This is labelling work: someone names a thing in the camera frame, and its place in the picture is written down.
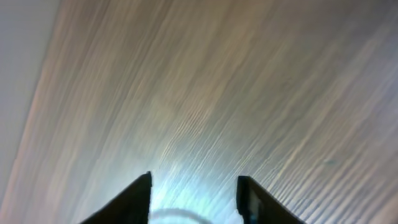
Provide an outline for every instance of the gray surface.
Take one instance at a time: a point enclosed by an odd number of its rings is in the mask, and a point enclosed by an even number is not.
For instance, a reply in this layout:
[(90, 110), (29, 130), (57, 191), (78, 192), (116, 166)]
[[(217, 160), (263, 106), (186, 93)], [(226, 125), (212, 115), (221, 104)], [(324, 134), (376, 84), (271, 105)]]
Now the gray surface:
[(60, 0), (0, 0), (0, 202)]

